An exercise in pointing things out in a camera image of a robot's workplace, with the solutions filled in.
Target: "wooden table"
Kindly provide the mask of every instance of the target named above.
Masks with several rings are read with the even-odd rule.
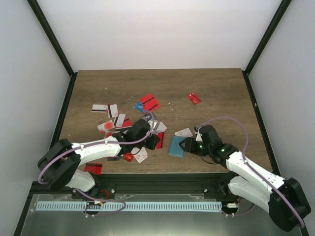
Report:
[[[201,103],[193,105],[186,97],[190,92],[195,92]],[[185,153],[183,159],[168,155],[176,131],[189,127],[193,132],[194,126],[219,116],[236,118],[247,128],[246,156],[272,170],[239,68],[79,71],[60,138],[72,143],[103,139],[104,134],[100,134],[97,126],[109,118],[107,113],[92,113],[92,105],[117,104],[119,112],[135,122],[141,113],[133,106],[148,93],[161,104],[154,113],[167,126],[163,148],[147,150],[149,157],[140,164],[135,159],[131,162],[99,159],[95,162],[103,163],[103,173],[226,172],[221,165],[207,164],[190,153]],[[243,148],[245,134],[237,123],[222,119],[212,125],[225,143]]]

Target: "black frame edge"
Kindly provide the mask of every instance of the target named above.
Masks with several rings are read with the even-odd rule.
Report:
[[[68,88],[67,88],[67,91],[65,93],[64,100],[63,100],[63,105],[61,107],[60,114],[59,114],[59,117],[58,117],[58,120],[57,120],[55,132],[54,132],[54,135],[52,137],[52,140],[51,140],[49,148],[51,148],[59,140],[60,133],[61,133],[61,130],[62,130],[62,127],[63,127],[65,114],[66,114],[68,106],[69,106],[70,98],[71,98],[71,95],[72,95],[72,91],[73,91],[73,88],[74,88],[74,84],[75,84],[75,80],[77,78],[77,75],[78,75],[78,72],[74,73],[74,75],[70,78],[69,85],[68,85]]]
[[[245,73],[249,75],[254,68],[256,62],[258,61],[262,51],[265,49],[269,39],[271,38],[273,32],[275,31],[276,27],[278,26],[282,16],[284,15],[286,9],[289,7],[292,0],[282,0],[280,3],[276,13],[274,14],[266,32],[264,33],[263,37],[261,38],[250,62],[248,63]]]
[[[251,85],[250,79],[249,79],[249,77],[248,77],[248,75],[246,74],[245,71],[242,71],[242,72],[243,72],[243,76],[244,76],[244,80],[245,80],[245,83],[246,83],[246,87],[247,87],[248,93],[249,93],[250,98],[251,98],[252,107],[254,108],[254,111],[255,111],[255,115],[256,115],[256,118],[257,118],[257,121],[258,121],[260,132],[261,132],[262,138],[263,138],[265,146],[266,146],[266,150],[267,150],[267,154],[269,156],[269,160],[270,160],[270,164],[271,164],[271,167],[272,167],[272,171],[273,171],[274,174],[280,175],[280,170],[278,168],[277,161],[276,161],[275,155],[273,153],[270,140],[268,138],[266,127],[265,127],[264,122],[263,122],[262,117],[261,117],[261,113],[260,113],[260,110],[259,110],[256,98],[255,98],[254,91],[252,89],[252,85]]]
[[[69,76],[74,75],[74,71],[65,56],[53,30],[51,29],[43,11],[41,10],[37,0],[27,0],[31,9],[33,10],[35,16],[37,17],[39,23],[41,24],[43,30],[45,31],[49,41],[51,42],[52,46],[54,47],[59,59],[61,60],[63,66],[65,67],[66,71],[68,72]]]

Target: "white card with red print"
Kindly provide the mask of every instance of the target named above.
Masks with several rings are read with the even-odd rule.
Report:
[[[119,115],[117,104],[107,106],[107,113],[108,113],[108,118],[117,117]]]
[[[189,128],[180,130],[175,133],[176,136],[181,136],[181,137],[192,137],[192,132],[190,131]]]
[[[144,147],[141,148],[140,151],[139,151],[139,149],[137,147],[135,147],[134,149],[132,149],[131,153],[136,153],[136,154],[132,154],[132,155],[134,156],[134,158],[139,163],[143,162],[145,159],[148,158],[148,153],[147,153],[147,151],[146,151],[146,149]]]
[[[106,131],[113,129],[114,127],[114,123],[111,120],[97,126],[100,133],[105,133]]]

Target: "red card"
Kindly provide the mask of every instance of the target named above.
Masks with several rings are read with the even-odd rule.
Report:
[[[201,102],[200,98],[193,92],[187,95],[187,98],[194,104],[197,105],[199,102]]]
[[[160,149],[163,146],[164,132],[158,133],[157,136],[160,138],[160,141],[157,143],[156,149]]]
[[[149,110],[150,112],[153,112],[157,108],[160,108],[161,105],[158,103],[155,97],[153,97],[152,94],[145,95],[143,98],[140,99],[140,102],[142,103],[142,108],[144,110]]]
[[[126,161],[128,161],[128,162],[131,162],[132,160],[133,160],[133,155],[131,154],[131,153],[126,153],[125,155],[124,155],[124,159],[126,160]]]
[[[87,163],[85,164],[84,171],[92,172],[95,175],[100,175],[102,173],[102,166],[103,164]]]
[[[123,122],[123,127],[130,127],[132,126],[131,121],[129,120],[129,118],[125,117],[124,122]]]

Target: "card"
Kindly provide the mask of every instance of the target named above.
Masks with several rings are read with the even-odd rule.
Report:
[[[128,162],[131,162],[133,160],[134,156],[131,153],[126,153],[124,155],[124,159]]]
[[[106,110],[107,110],[107,105],[93,104],[92,112],[103,112],[103,113],[106,113]]]
[[[108,118],[117,117],[118,116],[117,104],[107,106],[107,113],[108,113]]]
[[[133,106],[133,108],[142,113],[144,112],[141,102],[138,102],[136,105]]]
[[[171,146],[169,148],[168,154],[172,156],[177,156],[183,158],[185,155],[184,150],[179,146],[179,143],[184,140],[185,137],[173,136]]]
[[[165,132],[165,130],[167,129],[167,127],[165,126],[165,124],[163,122],[160,122],[158,124],[158,127],[156,130],[153,130],[152,133],[158,135],[161,132]]]
[[[156,149],[160,149],[163,146],[164,132],[158,133],[157,136],[159,137],[160,141],[157,143]]]
[[[140,99],[140,102],[142,104],[142,108],[144,110],[149,110],[150,112],[153,112],[157,108],[161,107],[157,99],[153,97],[152,94],[145,95],[144,97]]]
[[[125,114],[119,114],[117,117],[115,117],[114,126],[121,128],[123,126],[125,116],[126,116]]]
[[[181,136],[181,137],[192,137],[192,132],[190,131],[189,128],[180,130],[175,133],[176,136]]]
[[[109,120],[103,124],[98,125],[97,127],[100,133],[104,133],[110,129],[113,129],[115,126],[114,123],[111,120]]]
[[[133,156],[134,158],[139,162],[143,162],[145,159],[148,158],[148,153],[146,151],[146,149],[143,147],[141,148],[141,150],[138,149],[137,147],[135,147],[134,149],[132,149],[131,153],[134,153]]]
[[[199,102],[201,102],[200,98],[193,92],[187,95],[187,98],[194,104],[197,105]]]
[[[86,163],[84,171],[85,172],[92,172],[95,175],[100,175],[102,173],[102,166],[103,164],[98,163]]]

